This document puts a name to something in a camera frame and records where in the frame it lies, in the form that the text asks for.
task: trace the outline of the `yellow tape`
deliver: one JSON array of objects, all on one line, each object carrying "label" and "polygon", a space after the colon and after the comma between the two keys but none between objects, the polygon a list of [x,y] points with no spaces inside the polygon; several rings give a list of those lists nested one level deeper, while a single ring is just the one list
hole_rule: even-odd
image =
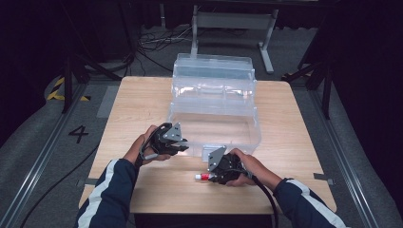
[{"label": "yellow tape", "polygon": [[[54,85],[53,89],[51,90],[50,94],[48,95],[48,100],[60,100],[64,101],[65,96],[57,95],[57,91],[59,90],[62,83],[65,81],[65,77],[60,76],[59,80],[57,80],[56,84]],[[83,96],[80,101],[89,102],[91,100],[91,96]]]}]

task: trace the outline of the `human hand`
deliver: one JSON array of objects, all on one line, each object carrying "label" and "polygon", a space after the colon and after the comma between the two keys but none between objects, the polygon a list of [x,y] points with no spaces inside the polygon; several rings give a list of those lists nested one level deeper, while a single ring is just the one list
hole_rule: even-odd
[{"label": "human hand", "polygon": [[[151,133],[157,129],[157,126],[151,125],[148,127],[147,131],[140,135],[139,138],[131,145],[130,149],[128,149],[127,153],[124,155],[124,159],[132,162],[133,164],[136,162],[137,157],[139,156],[140,148],[142,147],[143,143],[150,137]],[[153,154],[154,151],[151,147],[147,146],[146,150],[144,151],[145,155]],[[148,164],[152,161],[165,161],[170,159],[171,156],[168,154],[161,154],[152,160],[143,161],[143,165]]]},{"label": "human hand", "polygon": [[[266,168],[258,159],[253,157],[252,155],[244,154],[237,148],[234,148],[230,151],[230,153],[237,155],[240,157],[240,161],[245,166],[246,170],[251,172],[254,176],[258,178],[258,180],[267,186],[270,190],[274,191],[277,187],[281,178],[277,176],[275,173]],[[226,183],[228,186],[241,186],[244,184],[255,185],[255,182],[245,175],[241,174],[237,180],[231,180]]]}]

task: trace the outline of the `striped sleeve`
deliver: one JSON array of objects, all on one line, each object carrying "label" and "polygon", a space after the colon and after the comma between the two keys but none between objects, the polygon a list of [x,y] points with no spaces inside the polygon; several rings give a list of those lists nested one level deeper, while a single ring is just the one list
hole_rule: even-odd
[{"label": "striped sleeve", "polygon": [[324,201],[297,180],[284,179],[274,192],[283,214],[293,227],[346,227]]},{"label": "striped sleeve", "polygon": [[80,208],[75,227],[125,227],[137,176],[129,161],[111,161]]}]

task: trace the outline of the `number 4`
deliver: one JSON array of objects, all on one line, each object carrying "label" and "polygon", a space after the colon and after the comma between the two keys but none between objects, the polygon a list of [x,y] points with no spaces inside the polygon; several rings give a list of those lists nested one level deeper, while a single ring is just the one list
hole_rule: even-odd
[{"label": "number 4", "polygon": [[72,135],[72,136],[78,136],[77,139],[77,143],[80,143],[81,141],[81,137],[88,135],[88,133],[84,132],[86,130],[86,127],[81,125],[79,127],[77,127],[76,129],[72,130],[70,133],[68,133],[68,135]]}]

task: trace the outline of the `transparent plastic bin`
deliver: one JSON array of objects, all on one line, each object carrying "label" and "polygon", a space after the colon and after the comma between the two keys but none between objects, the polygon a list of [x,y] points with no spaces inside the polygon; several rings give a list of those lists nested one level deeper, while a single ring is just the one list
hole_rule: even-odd
[{"label": "transparent plastic bin", "polygon": [[179,54],[167,120],[181,123],[188,140],[189,149],[180,154],[206,161],[224,145],[252,154],[261,138],[255,91],[250,58]]}]

